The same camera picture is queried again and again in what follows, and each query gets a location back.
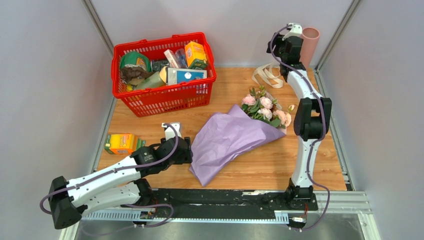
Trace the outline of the pink cylindrical vase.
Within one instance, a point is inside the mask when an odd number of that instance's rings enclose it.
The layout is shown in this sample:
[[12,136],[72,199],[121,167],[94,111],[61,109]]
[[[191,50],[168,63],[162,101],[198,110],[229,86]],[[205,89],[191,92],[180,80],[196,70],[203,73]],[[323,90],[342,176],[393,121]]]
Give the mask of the pink cylindrical vase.
[[301,39],[302,45],[300,50],[299,61],[307,70],[310,66],[314,53],[316,51],[321,33],[313,27],[305,27],[302,29]]

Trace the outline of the cream ribbon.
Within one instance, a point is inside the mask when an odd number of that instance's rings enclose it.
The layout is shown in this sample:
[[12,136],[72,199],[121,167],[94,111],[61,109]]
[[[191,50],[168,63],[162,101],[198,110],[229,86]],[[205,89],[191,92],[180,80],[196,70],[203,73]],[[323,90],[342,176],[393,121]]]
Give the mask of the cream ribbon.
[[284,86],[284,80],[280,77],[280,65],[278,63],[268,63],[256,68],[251,76],[251,79],[258,85],[259,80],[256,78],[259,76],[264,83],[274,89],[280,89]]

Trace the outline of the purple flower bouquet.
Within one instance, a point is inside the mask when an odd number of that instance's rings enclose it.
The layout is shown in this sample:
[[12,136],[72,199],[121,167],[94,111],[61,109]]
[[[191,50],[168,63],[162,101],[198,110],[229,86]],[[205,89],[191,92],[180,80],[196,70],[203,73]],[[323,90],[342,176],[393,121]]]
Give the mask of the purple flower bouquet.
[[291,111],[280,109],[264,86],[251,88],[240,105],[212,114],[200,129],[189,170],[205,187],[235,158],[285,137],[291,123]]

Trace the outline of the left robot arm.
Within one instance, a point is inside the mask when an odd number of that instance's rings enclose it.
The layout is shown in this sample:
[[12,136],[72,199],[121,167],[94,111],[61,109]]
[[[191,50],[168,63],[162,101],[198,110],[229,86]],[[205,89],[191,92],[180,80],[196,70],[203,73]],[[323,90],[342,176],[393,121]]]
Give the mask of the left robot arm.
[[146,180],[172,165],[192,163],[189,137],[162,138],[160,143],[141,146],[118,163],[89,175],[52,180],[49,193],[39,203],[51,215],[54,228],[61,230],[89,214],[117,206],[127,208],[171,208],[160,203]]

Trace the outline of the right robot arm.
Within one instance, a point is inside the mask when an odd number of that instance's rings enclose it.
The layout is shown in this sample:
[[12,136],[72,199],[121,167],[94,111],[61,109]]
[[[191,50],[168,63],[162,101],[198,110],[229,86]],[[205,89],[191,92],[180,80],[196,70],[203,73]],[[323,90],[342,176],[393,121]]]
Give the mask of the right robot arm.
[[321,141],[329,131],[332,109],[331,99],[323,97],[315,89],[300,62],[302,44],[303,40],[299,36],[276,32],[266,50],[278,61],[284,81],[299,99],[293,125],[298,137],[297,160],[282,199],[287,208],[292,210],[306,209],[315,201],[315,160]]

